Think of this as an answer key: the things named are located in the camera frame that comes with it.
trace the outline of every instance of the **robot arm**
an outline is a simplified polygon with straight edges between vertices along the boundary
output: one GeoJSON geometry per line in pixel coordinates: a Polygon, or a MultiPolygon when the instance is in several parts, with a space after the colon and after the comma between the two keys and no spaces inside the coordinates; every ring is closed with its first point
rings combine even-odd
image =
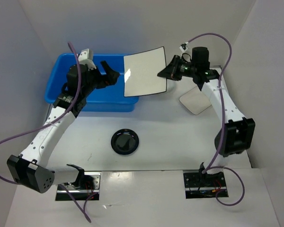
{"type": "MultiPolygon", "coordinates": [[[[92,58],[93,53],[89,49],[83,50],[78,56],[81,69],[80,95],[71,111],[59,121],[39,131],[19,156],[11,155],[9,157],[7,164],[14,181],[18,184],[44,193],[53,184],[70,182],[76,187],[85,182],[84,169],[78,166],[67,164],[61,168],[51,169],[47,169],[46,166],[60,138],[85,106],[89,94],[94,89],[116,84],[120,75],[120,73],[113,71],[105,61],[102,61],[101,65],[106,74],[101,75],[92,58]]],[[[54,102],[45,125],[51,123],[68,109],[74,100],[77,89],[78,69],[77,65],[73,65],[67,73],[67,82],[54,102]]]]}
{"type": "MultiPolygon", "coordinates": [[[[187,51],[186,44],[180,47],[182,52],[187,51]]],[[[252,118],[247,119],[241,113],[229,94],[227,93],[223,82],[219,87],[219,73],[216,70],[209,68],[210,63],[209,52],[206,47],[195,47],[192,49],[191,61],[186,61],[183,56],[175,55],[171,63],[158,73],[159,77],[164,77],[171,80],[179,81],[182,76],[191,77],[194,83],[197,84],[200,91],[202,91],[211,102],[215,112],[217,113],[222,124],[222,101],[220,96],[220,89],[223,93],[225,106],[225,126],[224,137],[222,141],[222,148],[216,158],[213,166],[225,166],[227,164],[227,157],[232,154],[240,154],[246,149],[250,148],[255,122],[252,118]]],[[[214,143],[218,148],[221,131],[216,136],[214,143]]],[[[207,167],[209,162],[202,164],[202,168],[207,167]]],[[[208,174],[216,174],[220,169],[208,170],[208,174]]]]}

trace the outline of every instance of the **cable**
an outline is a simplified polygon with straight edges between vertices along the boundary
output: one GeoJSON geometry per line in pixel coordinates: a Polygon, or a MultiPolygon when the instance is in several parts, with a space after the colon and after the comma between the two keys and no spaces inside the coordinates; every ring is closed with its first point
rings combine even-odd
{"type": "Polygon", "coordinates": [[[227,204],[227,203],[224,203],[224,202],[220,201],[220,200],[218,199],[218,194],[221,193],[221,192],[223,192],[223,191],[225,191],[226,189],[218,190],[215,196],[216,196],[217,201],[218,201],[220,204],[224,205],[224,206],[232,207],[232,206],[235,206],[235,205],[239,204],[239,203],[243,200],[243,198],[244,198],[244,196],[245,196],[245,186],[244,186],[244,183],[243,183],[243,181],[242,181],[242,178],[241,178],[233,169],[230,169],[230,168],[228,168],[228,167],[215,166],[215,167],[210,167],[209,169],[227,169],[227,170],[233,172],[233,173],[236,175],[236,177],[239,179],[239,181],[240,181],[240,183],[241,183],[241,185],[242,185],[242,195],[241,195],[240,199],[239,199],[238,201],[236,201],[235,203],[231,203],[231,204],[227,204]]]}
{"type": "Polygon", "coordinates": [[[85,187],[86,187],[87,195],[89,195],[89,188],[87,187],[87,184],[86,184],[86,183],[85,183],[85,187]]]}
{"type": "Polygon", "coordinates": [[[67,190],[67,188],[64,187],[64,185],[62,185],[62,184],[60,184],[59,186],[62,187],[62,188],[66,191],[66,193],[69,195],[69,197],[71,198],[71,200],[74,201],[74,203],[76,204],[76,206],[77,206],[77,207],[79,208],[79,210],[83,213],[83,215],[85,216],[86,220],[87,220],[89,223],[91,223],[91,220],[90,220],[88,214],[85,212],[85,209],[82,209],[82,208],[81,208],[81,206],[78,204],[78,202],[77,202],[76,199],[73,197],[73,195],[67,190]]]}
{"type": "Polygon", "coordinates": [[[97,192],[93,192],[89,197],[87,197],[87,199],[85,200],[84,202],[84,205],[83,205],[83,211],[85,212],[86,214],[86,211],[85,211],[85,208],[86,208],[86,204],[87,204],[87,201],[90,200],[91,198],[93,198],[94,195],[96,195],[97,192]]]}
{"type": "MultiPolygon", "coordinates": [[[[214,35],[214,36],[217,36],[221,39],[223,39],[228,47],[229,47],[229,56],[228,56],[228,59],[224,65],[224,67],[222,67],[222,70],[221,70],[221,74],[219,76],[219,87],[221,87],[221,81],[222,81],[222,76],[223,76],[223,73],[226,69],[226,67],[228,66],[228,63],[230,62],[231,60],[231,55],[232,55],[232,48],[231,48],[231,44],[230,42],[222,35],[219,35],[219,34],[216,34],[216,33],[204,33],[204,34],[201,34],[201,35],[198,35],[192,39],[190,39],[188,41],[188,43],[194,41],[195,39],[199,38],[199,37],[202,37],[202,36],[205,36],[205,35],[214,35]]],[[[212,160],[210,161],[209,165],[205,168],[205,170],[202,171],[203,174],[205,174],[207,172],[207,170],[209,170],[209,168],[212,166],[213,162],[215,161],[215,159],[218,157],[219,155],[219,152],[222,148],[222,142],[223,142],[223,139],[224,139],[224,130],[225,130],[225,107],[224,107],[224,98],[223,98],[223,93],[222,93],[222,90],[220,89],[220,96],[221,96],[221,103],[222,103],[222,129],[221,129],[221,137],[220,137],[220,141],[219,141],[219,146],[217,148],[217,151],[215,153],[215,155],[213,156],[212,160]]]]}
{"type": "MultiPolygon", "coordinates": [[[[217,33],[204,33],[204,34],[197,35],[196,37],[190,39],[190,40],[188,41],[188,43],[194,41],[195,39],[197,39],[197,38],[199,38],[199,37],[205,36],[205,35],[214,35],[214,36],[217,36],[217,37],[223,39],[223,40],[227,43],[227,45],[228,45],[228,47],[229,47],[229,56],[228,56],[228,59],[227,59],[225,65],[224,65],[224,67],[222,67],[221,74],[220,74],[219,80],[218,80],[218,81],[219,81],[219,87],[221,88],[221,81],[222,81],[223,73],[224,73],[226,67],[228,66],[228,63],[229,63],[230,60],[231,60],[231,55],[232,55],[231,44],[230,44],[230,42],[229,42],[224,36],[219,35],[219,34],[217,34],[217,33]]],[[[221,129],[221,137],[220,137],[219,146],[218,146],[218,148],[217,148],[217,151],[216,151],[215,155],[213,156],[213,158],[212,158],[212,160],[210,161],[209,165],[202,171],[202,173],[203,173],[203,174],[206,174],[206,172],[207,172],[208,170],[210,170],[210,169],[216,169],[216,168],[224,168],[224,169],[227,169],[227,170],[232,171],[232,172],[237,176],[237,178],[240,180],[240,182],[241,182],[241,184],[242,184],[242,188],[243,188],[242,196],[241,196],[240,199],[239,199],[237,202],[235,202],[235,203],[232,203],[232,204],[223,203],[223,202],[221,202],[221,201],[218,199],[218,194],[219,194],[220,192],[224,191],[224,189],[223,189],[223,190],[219,190],[219,191],[216,193],[216,199],[217,199],[217,201],[218,201],[220,204],[222,204],[222,205],[224,205],[224,206],[235,206],[235,205],[239,204],[239,203],[243,200],[244,195],[245,195],[245,186],[244,186],[244,183],[243,183],[241,177],[240,177],[234,170],[232,170],[232,169],[230,169],[230,168],[223,167],[223,166],[215,166],[215,167],[212,167],[212,165],[213,165],[215,159],[218,157],[218,155],[219,155],[219,153],[220,153],[220,150],[221,150],[221,148],[222,148],[222,142],[223,142],[223,139],[224,139],[224,130],[225,130],[225,105],[224,105],[224,98],[223,98],[222,89],[219,89],[219,92],[220,92],[221,103],[222,103],[222,129],[221,129]]]]}
{"type": "MultiPolygon", "coordinates": [[[[26,132],[20,133],[20,134],[15,135],[15,136],[8,137],[8,138],[6,138],[4,140],[1,140],[0,144],[5,143],[5,142],[7,142],[9,140],[12,140],[12,139],[15,139],[15,138],[18,138],[18,137],[21,137],[21,136],[25,136],[25,135],[28,135],[30,133],[36,132],[36,131],[40,131],[42,129],[45,129],[48,126],[50,126],[52,124],[55,124],[56,122],[61,120],[61,118],[64,117],[73,108],[73,106],[75,105],[75,102],[78,99],[79,93],[80,93],[80,88],[81,88],[81,68],[80,68],[80,63],[79,63],[78,57],[77,57],[78,55],[76,53],[76,50],[75,50],[74,46],[72,45],[71,42],[68,42],[67,44],[68,44],[68,47],[70,48],[71,52],[76,56],[75,59],[76,59],[76,64],[77,64],[77,68],[78,68],[78,87],[77,87],[76,95],[75,95],[74,100],[71,103],[71,105],[65,110],[65,112],[63,114],[61,114],[60,117],[56,118],[52,122],[50,122],[50,123],[48,123],[46,125],[43,125],[40,128],[37,128],[37,129],[34,129],[34,130],[30,130],[30,131],[26,131],[26,132]]],[[[14,181],[11,181],[11,180],[8,180],[8,179],[4,178],[3,176],[0,176],[0,179],[5,181],[5,182],[8,182],[8,183],[17,184],[14,181]]]]}

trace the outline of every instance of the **white tabletop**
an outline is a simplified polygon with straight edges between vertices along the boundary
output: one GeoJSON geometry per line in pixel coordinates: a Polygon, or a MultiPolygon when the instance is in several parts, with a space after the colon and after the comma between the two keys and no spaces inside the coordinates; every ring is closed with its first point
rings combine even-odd
{"type": "MultiPolygon", "coordinates": [[[[72,163],[90,171],[198,169],[215,153],[214,138],[221,128],[212,107],[190,113],[179,98],[196,85],[183,78],[169,93],[140,97],[131,113],[81,113],[67,129],[49,166],[72,163]],[[140,139],[135,153],[116,154],[110,145],[119,129],[134,130],[140,139]]],[[[233,168],[251,168],[247,153],[233,155],[233,168]]]]}
{"type": "MultiPolygon", "coordinates": [[[[92,224],[72,201],[54,201],[55,187],[39,194],[18,186],[5,227],[278,227],[260,170],[237,172],[246,194],[235,207],[215,198],[185,199],[182,171],[104,172],[100,200],[87,205],[92,224]]],[[[221,200],[232,203],[242,188],[234,174],[224,174],[229,198],[221,200]]]]}

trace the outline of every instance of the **blue tray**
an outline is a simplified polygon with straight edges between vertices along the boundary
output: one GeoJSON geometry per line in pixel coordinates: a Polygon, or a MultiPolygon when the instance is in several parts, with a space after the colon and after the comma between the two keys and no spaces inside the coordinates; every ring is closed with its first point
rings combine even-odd
{"type": "MultiPolygon", "coordinates": [[[[93,62],[104,74],[100,61],[107,61],[108,65],[120,73],[120,77],[114,86],[103,89],[95,89],[87,98],[87,104],[83,111],[94,112],[131,112],[134,110],[138,97],[124,97],[124,60],[125,54],[95,54],[93,62]]],[[[45,100],[54,103],[61,88],[66,82],[66,74],[70,66],[76,64],[74,55],[65,53],[57,59],[52,73],[47,82],[45,100]]]]}

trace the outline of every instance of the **purple cable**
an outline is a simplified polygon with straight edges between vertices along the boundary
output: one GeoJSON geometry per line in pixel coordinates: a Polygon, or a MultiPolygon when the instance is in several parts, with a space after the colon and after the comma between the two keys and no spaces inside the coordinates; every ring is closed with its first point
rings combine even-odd
{"type": "Polygon", "coordinates": [[[84,202],[84,205],[83,205],[83,210],[84,210],[84,212],[86,213],[86,211],[85,211],[85,207],[86,207],[86,204],[87,204],[87,201],[88,200],[90,200],[94,195],[96,195],[97,194],[97,192],[93,192],[89,197],[87,197],[87,199],[85,200],[85,202],[84,202]]]}
{"type": "MultiPolygon", "coordinates": [[[[221,39],[223,39],[228,47],[229,47],[229,56],[228,56],[228,59],[224,65],[224,67],[222,67],[222,70],[221,70],[221,74],[219,76],[219,87],[221,87],[221,81],[222,81],[222,76],[223,76],[223,73],[229,63],[229,61],[231,60],[231,55],[232,55],[232,48],[231,48],[231,44],[230,42],[222,35],[219,35],[219,34],[216,34],[216,33],[204,33],[204,34],[201,34],[201,35],[198,35],[196,36],[195,38],[192,38],[188,41],[188,43],[194,41],[195,39],[199,38],[199,37],[202,37],[202,36],[205,36],[205,35],[214,35],[214,36],[217,36],[221,39]]],[[[205,170],[202,171],[203,174],[205,174],[207,172],[207,170],[209,170],[209,168],[212,166],[213,162],[216,160],[216,158],[218,157],[219,155],[219,152],[222,148],[222,142],[223,142],[223,138],[224,138],[224,130],[225,130],[225,110],[224,110],[224,98],[223,98],[223,93],[222,93],[222,90],[220,89],[220,96],[221,96],[221,103],[222,103],[222,129],[221,129],[221,137],[220,137],[220,141],[219,141],[219,146],[217,148],[217,151],[215,153],[215,155],[213,156],[212,160],[210,161],[208,167],[205,168],[205,170]]]]}
{"type": "Polygon", "coordinates": [[[80,205],[78,204],[78,202],[76,201],[76,199],[73,197],[73,195],[67,190],[67,188],[64,187],[64,185],[62,185],[62,184],[60,184],[60,187],[62,187],[62,188],[66,191],[66,193],[69,195],[69,197],[71,198],[71,200],[74,201],[74,203],[77,205],[77,207],[79,208],[79,210],[84,214],[86,220],[87,220],[89,223],[91,223],[91,220],[90,220],[88,214],[85,212],[85,203],[87,202],[87,199],[86,199],[86,201],[85,201],[85,203],[84,203],[84,209],[82,209],[81,206],[80,206],[80,205]]]}
{"type": "MultiPolygon", "coordinates": [[[[59,120],[61,120],[61,118],[64,117],[64,116],[73,108],[73,106],[75,105],[75,102],[76,102],[77,99],[78,99],[79,93],[80,93],[80,87],[81,87],[81,68],[80,68],[80,64],[79,64],[78,57],[77,57],[78,55],[77,55],[77,53],[76,53],[76,50],[75,50],[74,46],[72,45],[71,42],[68,42],[67,44],[68,44],[68,47],[70,48],[71,52],[75,55],[75,59],[76,59],[76,63],[77,63],[77,68],[78,68],[78,87],[77,87],[76,95],[75,95],[74,100],[73,100],[73,102],[71,103],[71,105],[67,108],[67,110],[65,110],[65,112],[64,112],[60,117],[56,118],[56,119],[53,120],[51,123],[46,124],[46,125],[43,125],[42,127],[37,128],[37,129],[34,129],[34,130],[26,131],[26,132],[20,133],[20,134],[18,134],[18,135],[8,137],[8,138],[6,138],[6,139],[4,139],[4,140],[1,140],[1,141],[0,141],[0,144],[5,143],[5,142],[7,142],[7,141],[9,141],[9,140],[12,140],[12,139],[15,139],[15,138],[18,138],[18,137],[21,137],[21,136],[25,136],[25,135],[28,135],[28,134],[30,134],[30,133],[36,132],[36,131],[40,131],[40,130],[42,130],[42,129],[45,129],[46,127],[48,127],[48,126],[50,126],[50,125],[52,125],[52,124],[58,122],[59,120]]],[[[5,182],[8,182],[8,183],[17,184],[17,183],[14,182],[14,181],[11,181],[11,180],[8,180],[8,179],[4,178],[3,176],[0,176],[0,179],[3,180],[3,181],[5,181],[5,182]]]]}
{"type": "Polygon", "coordinates": [[[237,178],[239,179],[239,181],[240,181],[240,183],[241,183],[241,185],[242,185],[242,195],[241,195],[240,199],[239,199],[238,201],[236,201],[235,203],[227,204],[227,203],[221,202],[221,201],[218,199],[218,194],[219,194],[220,192],[223,192],[223,191],[226,190],[226,189],[222,189],[222,190],[219,190],[219,191],[216,193],[216,199],[217,199],[217,201],[218,201],[220,204],[222,204],[222,205],[224,205],[224,206],[228,206],[228,207],[235,206],[235,205],[239,204],[239,203],[243,200],[243,198],[244,198],[244,195],[245,195],[245,186],[244,186],[244,183],[243,183],[241,177],[240,177],[233,169],[230,169],[230,168],[228,168],[228,167],[223,167],[223,166],[210,167],[209,169],[220,169],[220,168],[223,168],[223,169],[227,169],[227,170],[229,170],[229,171],[232,171],[232,172],[237,176],[237,178]]]}
{"type": "MultiPolygon", "coordinates": [[[[194,41],[195,39],[197,39],[197,38],[199,38],[199,37],[205,36],[205,35],[214,35],[214,36],[217,36],[217,37],[223,39],[223,40],[227,43],[227,45],[228,45],[228,47],[229,47],[229,56],[228,56],[228,59],[227,59],[225,65],[224,65],[224,67],[222,67],[221,74],[220,74],[220,76],[219,76],[219,87],[221,87],[221,81],[222,81],[223,73],[224,73],[226,67],[228,66],[228,63],[229,63],[230,60],[231,60],[231,55],[232,55],[231,44],[230,44],[230,42],[229,42],[224,36],[219,35],[219,34],[216,34],[216,33],[204,33],[204,34],[198,35],[198,36],[196,36],[196,37],[190,39],[190,40],[188,41],[188,43],[194,41]]],[[[245,186],[244,186],[244,183],[243,183],[241,177],[240,177],[234,170],[232,170],[232,169],[230,169],[230,168],[228,168],[228,167],[223,167],[223,166],[215,166],[215,167],[212,167],[213,162],[214,162],[214,161],[216,160],[216,158],[218,157],[218,155],[219,155],[219,153],[220,153],[220,150],[221,150],[221,148],[222,148],[222,142],[223,142],[223,139],[224,139],[224,130],[225,130],[225,105],[224,105],[224,98],[223,98],[222,89],[219,89],[219,92],[220,92],[221,103],[222,103],[222,129],[221,129],[221,137],[220,137],[219,145],[218,145],[218,148],[217,148],[217,151],[216,151],[215,155],[213,156],[212,160],[210,161],[210,163],[208,164],[208,166],[205,168],[205,170],[202,171],[202,173],[203,173],[203,174],[206,174],[206,172],[207,172],[208,170],[210,170],[210,169],[217,169],[217,168],[224,168],[224,169],[227,169],[227,170],[232,171],[232,172],[237,176],[237,178],[239,179],[239,181],[240,181],[241,184],[242,184],[243,192],[242,192],[241,198],[240,198],[237,202],[232,203],[232,204],[223,203],[223,202],[221,202],[221,201],[218,199],[218,194],[222,191],[222,190],[220,190],[220,191],[218,191],[218,192],[216,193],[216,199],[217,199],[217,201],[218,201],[220,204],[222,204],[222,205],[225,205],[225,206],[235,206],[235,205],[239,204],[239,203],[242,201],[242,199],[244,198],[244,195],[245,195],[245,186]]]]}

